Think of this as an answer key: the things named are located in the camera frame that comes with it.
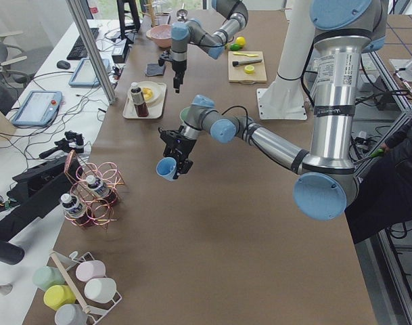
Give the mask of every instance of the lemon slice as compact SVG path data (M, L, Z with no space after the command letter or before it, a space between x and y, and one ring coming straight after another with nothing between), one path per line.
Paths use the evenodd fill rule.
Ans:
M143 94L145 101L151 100L153 98L153 91L148 87L143 88Z

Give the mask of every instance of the pastel cup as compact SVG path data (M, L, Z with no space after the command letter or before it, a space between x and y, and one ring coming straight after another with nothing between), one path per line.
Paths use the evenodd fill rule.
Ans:
M55 323L57 325L85 325L87 315L80 305L62 305L55 313Z
M56 284L64 284L64 278L58 268L43 266L33 274L32 283L41 290L46 291Z
M62 305L74 303L76 297L69 286L55 285L46 290L43 302L49 308L57 311Z
M189 112L190 107L185 107L184 109L181 110L180 112L180 119L182 122L186 121L187 118L187 113Z
M174 181L173 177L177 171L177 162L173 157L165 157L158 162L156 172L167 181Z
M116 282L111 278L91 279L85 284L84 295L97 303L111 301L117 291Z
M85 261L76 268L76 278L87 282L94 278L103 278L106 273L105 264L102 261Z

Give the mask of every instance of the wooden cutting board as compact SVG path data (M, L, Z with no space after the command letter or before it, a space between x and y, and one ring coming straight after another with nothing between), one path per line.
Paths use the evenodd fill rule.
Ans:
M262 56L262 51L239 51L240 53L258 54L258 56L236 56L232 51L228 52L228 80L230 83L266 83L266 68L265 60ZM233 61L248 61L254 59L262 59L262 62L254 63L255 72L247 74L244 72L244 65L233 66Z

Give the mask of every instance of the lemon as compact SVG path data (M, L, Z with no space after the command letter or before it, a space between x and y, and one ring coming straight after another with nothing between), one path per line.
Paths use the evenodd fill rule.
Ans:
M240 47L243 47L246 45L246 40L243 36L239 36L235 39L235 43L238 44Z
M144 100L151 100L153 98L153 91L150 88L143 88Z

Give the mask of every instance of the bottle cap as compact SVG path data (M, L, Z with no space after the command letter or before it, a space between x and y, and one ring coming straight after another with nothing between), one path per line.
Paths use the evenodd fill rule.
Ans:
M69 203L72 201L72 196L69 193L65 193L61 197L63 203Z
M94 175L88 175L85 181L87 184L93 185L96 182L96 177Z

